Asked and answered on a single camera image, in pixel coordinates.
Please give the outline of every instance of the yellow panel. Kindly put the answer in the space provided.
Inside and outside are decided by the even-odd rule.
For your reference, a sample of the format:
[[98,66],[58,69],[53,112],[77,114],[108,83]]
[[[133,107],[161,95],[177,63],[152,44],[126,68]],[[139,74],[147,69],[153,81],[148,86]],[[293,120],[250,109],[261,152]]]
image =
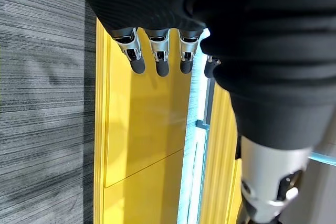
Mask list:
[[106,94],[107,94],[107,54],[104,45],[104,28],[97,19],[97,49],[96,49],[96,115],[94,127],[94,189],[93,189],[93,219],[94,224],[102,224],[103,218],[103,183],[104,183],[104,153],[106,128]]
[[104,190],[104,224],[174,224],[183,151]]
[[240,205],[240,161],[235,161],[236,120],[227,91],[215,86],[201,224],[235,224]]
[[177,31],[170,35],[166,77],[156,73],[146,34],[142,29],[138,34],[144,74],[131,70],[126,56],[110,39],[106,187],[184,147],[191,75],[180,72]]

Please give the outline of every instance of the black fingertip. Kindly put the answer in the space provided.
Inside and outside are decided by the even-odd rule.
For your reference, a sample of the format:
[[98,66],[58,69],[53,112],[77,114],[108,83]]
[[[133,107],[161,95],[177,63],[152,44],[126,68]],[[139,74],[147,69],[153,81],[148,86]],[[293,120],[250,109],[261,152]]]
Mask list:
[[217,66],[217,63],[213,60],[212,62],[206,61],[205,68],[204,68],[204,75],[207,78],[213,78],[214,77],[214,69]]
[[169,73],[168,61],[156,61],[156,72],[159,76],[165,77]]
[[143,57],[141,57],[140,60],[131,60],[130,64],[131,64],[133,71],[136,73],[144,73],[146,69],[145,61],[143,60]]
[[180,62],[180,70],[182,73],[190,73],[191,70],[193,69],[193,62],[192,61],[182,61]]

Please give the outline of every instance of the gray carpet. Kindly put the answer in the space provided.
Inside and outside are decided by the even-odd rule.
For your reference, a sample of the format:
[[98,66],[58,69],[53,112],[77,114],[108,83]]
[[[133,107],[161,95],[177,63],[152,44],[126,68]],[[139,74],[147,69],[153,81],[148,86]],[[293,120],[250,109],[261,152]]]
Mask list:
[[92,223],[96,19],[0,0],[0,223]]

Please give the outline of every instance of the floor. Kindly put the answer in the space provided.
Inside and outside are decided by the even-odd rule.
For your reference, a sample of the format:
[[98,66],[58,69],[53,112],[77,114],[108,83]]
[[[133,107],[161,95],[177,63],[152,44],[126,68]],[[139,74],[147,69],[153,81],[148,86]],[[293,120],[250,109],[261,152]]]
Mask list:
[[93,222],[96,18],[0,0],[0,223]]

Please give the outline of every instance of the robotic hand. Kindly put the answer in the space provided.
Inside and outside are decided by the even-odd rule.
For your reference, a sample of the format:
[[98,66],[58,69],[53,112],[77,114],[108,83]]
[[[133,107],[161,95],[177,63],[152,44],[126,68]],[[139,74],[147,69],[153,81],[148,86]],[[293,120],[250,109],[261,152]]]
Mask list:
[[241,141],[242,223],[278,222],[335,108],[336,1],[86,1],[137,73],[145,66],[135,27],[145,29],[161,76],[169,71],[169,29],[179,30],[181,70],[189,73],[200,31],[209,28],[201,48],[230,92]]

